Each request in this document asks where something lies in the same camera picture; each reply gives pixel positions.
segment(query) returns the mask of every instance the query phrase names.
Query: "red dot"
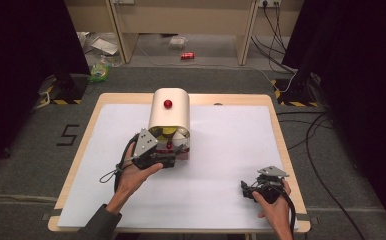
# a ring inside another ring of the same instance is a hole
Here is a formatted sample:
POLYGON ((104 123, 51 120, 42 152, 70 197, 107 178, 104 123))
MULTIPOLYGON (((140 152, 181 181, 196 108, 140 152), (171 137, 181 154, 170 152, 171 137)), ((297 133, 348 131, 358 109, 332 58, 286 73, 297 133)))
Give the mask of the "red dot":
POLYGON ((165 107, 166 109, 171 108, 171 107, 172 107, 172 102, 171 102, 171 100, 165 100, 165 102, 164 102, 164 107, 165 107))

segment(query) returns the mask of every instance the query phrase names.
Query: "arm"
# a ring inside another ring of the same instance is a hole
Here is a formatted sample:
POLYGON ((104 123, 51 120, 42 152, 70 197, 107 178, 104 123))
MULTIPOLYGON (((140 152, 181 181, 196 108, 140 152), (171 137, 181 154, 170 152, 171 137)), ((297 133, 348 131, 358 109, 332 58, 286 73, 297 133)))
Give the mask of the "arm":
MULTIPOLYGON (((291 192, 290 186, 283 179, 286 193, 291 192)), ((289 205, 283 197, 279 197, 273 204, 269 204, 258 192, 253 192, 253 197, 261 205, 262 211, 258 214, 259 218, 265 217, 275 234, 280 240, 292 240, 293 236, 289 227, 289 205)))
MULTIPOLYGON (((126 156, 131 156, 134 144, 131 144, 126 156)), ((87 225, 80 228, 76 239, 83 240, 105 240, 111 239, 122 215, 120 211, 128 198, 142 185, 146 179, 163 167, 161 163, 155 164, 147 169, 140 170, 131 162, 124 163, 124 171, 118 184, 118 189, 106 205, 102 205, 87 225)))

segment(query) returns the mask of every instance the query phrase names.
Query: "hand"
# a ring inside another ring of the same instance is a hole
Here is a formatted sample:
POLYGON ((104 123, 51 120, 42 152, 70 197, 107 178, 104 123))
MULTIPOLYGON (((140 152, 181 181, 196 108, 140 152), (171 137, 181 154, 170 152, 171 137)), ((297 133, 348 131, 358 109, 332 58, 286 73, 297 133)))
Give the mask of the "hand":
MULTIPOLYGON (((283 184, 287 195, 290 195, 290 186, 284 179, 283 184)), ((262 211, 258 214, 258 217, 265 217, 267 219, 278 239, 293 239, 289 226, 289 205, 287 204, 287 201, 280 196, 273 204, 269 204, 258 192, 253 192, 252 195, 262 207, 262 211)))
MULTIPOLYGON (((133 155, 134 143, 127 150, 126 159, 133 155)), ((159 171, 163 167, 162 163, 157 163, 147 169, 140 170, 131 161, 123 164, 123 171, 119 180, 118 189, 109 202, 106 210, 113 214, 118 214, 128 198, 142 185, 146 179, 159 171)))

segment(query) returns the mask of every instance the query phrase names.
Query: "gray carpet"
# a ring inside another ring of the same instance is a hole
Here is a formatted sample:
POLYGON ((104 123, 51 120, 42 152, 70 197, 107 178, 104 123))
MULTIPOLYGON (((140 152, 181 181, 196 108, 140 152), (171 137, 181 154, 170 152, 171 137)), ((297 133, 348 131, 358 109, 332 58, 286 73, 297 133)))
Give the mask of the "gray carpet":
MULTIPOLYGON (((270 79, 286 78, 268 74, 270 79)), ((324 107, 278 105, 271 84, 255 70, 113 68, 106 82, 87 87, 81 104, 49 105, 34 112, 10 146, 11 156, 0 159, 0 239, 70 239, 72 234, 50 232, 43 215, 54 207, 98 97, 105 92, 154 92, 163 87, 179 87, 189 93, 267 94, 278 113, 325 111, 324 107), (77 135, 75 142, 72 146, 57 146, 70 142, 61 137, 68 124, 78 125, 67 131, 77 135), (15 195, 22 199, 5 198, 15 195)), ((305 139, 310 123, 317 116, 279 115, 288 148, 305 139)), ((328 117, 322 118, 322 126, 309 140, 315 168, 365 238, 386 239, 386 213, 368 181, 354 168, 328 117)), ((305 144, 290 149, 289 153, 313 223, 307 238, 358 239, 352 224, 318 181, 305 144)), ((275 239, 264 235, 258 238, 275 239)))

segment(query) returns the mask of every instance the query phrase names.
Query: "red can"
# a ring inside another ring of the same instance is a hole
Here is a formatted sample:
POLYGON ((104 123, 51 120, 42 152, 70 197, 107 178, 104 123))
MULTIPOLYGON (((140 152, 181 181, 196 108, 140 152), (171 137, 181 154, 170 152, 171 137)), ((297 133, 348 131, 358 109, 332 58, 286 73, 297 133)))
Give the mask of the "red can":
POLYGON ((181 54, 181 60, 183 59, 193 59, 194 58, 194 52, 186 52, 181 54))

